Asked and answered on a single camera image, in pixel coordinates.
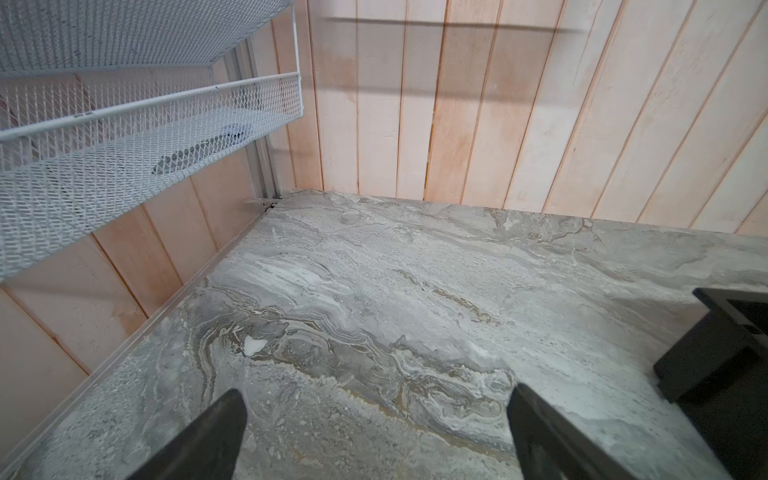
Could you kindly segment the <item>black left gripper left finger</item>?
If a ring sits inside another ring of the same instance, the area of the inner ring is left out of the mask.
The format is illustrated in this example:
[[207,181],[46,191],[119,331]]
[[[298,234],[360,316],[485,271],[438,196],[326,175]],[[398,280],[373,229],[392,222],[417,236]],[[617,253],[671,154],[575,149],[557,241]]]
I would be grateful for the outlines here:
[[129,479],[231,479],[247,418],[241,392],[228,390]]

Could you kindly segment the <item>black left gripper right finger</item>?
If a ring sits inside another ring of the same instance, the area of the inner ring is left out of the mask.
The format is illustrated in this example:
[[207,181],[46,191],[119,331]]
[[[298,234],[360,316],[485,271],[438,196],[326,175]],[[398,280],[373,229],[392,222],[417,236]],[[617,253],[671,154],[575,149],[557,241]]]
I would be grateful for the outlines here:
[[506,408],[526,479],[631,479],[633,475],[525,384]]

